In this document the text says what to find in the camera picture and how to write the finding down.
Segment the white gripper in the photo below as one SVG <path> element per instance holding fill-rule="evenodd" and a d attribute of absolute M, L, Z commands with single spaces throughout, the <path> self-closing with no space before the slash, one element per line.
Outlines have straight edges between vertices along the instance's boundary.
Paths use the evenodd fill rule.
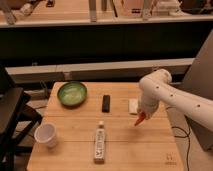
<path fill-rule="evenodd" d="M 144 115 L 145 119 L 150 119 L 158 110 L 159 101 L 149 96 L 142 95 L 138 101 L 137 112 L 139 116 Z"/>

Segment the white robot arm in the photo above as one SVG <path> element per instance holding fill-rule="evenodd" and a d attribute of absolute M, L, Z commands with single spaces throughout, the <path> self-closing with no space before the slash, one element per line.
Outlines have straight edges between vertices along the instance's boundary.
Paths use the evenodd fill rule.
<path fill-rule="evenodd" d="M 157 111 L 159 102 L 170 105 L 183 114 L 213 131 L 213 100 L 209 100 L 170 85 L 171 74 L 159 69 L 140 79 L 142 95 L 138 102 L 138 119 L 135 126 L 144 119 L 150 119 Z"/>

